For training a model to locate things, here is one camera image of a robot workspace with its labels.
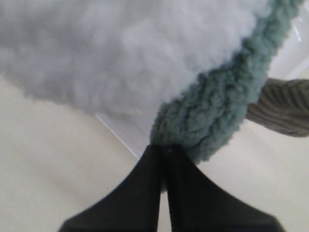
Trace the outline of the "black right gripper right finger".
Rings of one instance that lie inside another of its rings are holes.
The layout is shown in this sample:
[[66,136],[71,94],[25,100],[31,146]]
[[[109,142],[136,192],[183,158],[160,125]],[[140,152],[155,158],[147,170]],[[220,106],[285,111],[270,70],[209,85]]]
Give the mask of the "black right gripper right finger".
[[163,147],[174,232],[282,232],[272,215],[230,195],[207,178],[179,145]]

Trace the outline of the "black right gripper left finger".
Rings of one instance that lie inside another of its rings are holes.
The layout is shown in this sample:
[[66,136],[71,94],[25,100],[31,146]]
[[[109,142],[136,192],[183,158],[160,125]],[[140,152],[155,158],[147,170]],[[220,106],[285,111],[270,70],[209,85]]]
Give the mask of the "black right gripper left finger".
[[110,194],[67,219],[61,232],[155,232],[158,227],[162,149],[149,145],[141,159]]

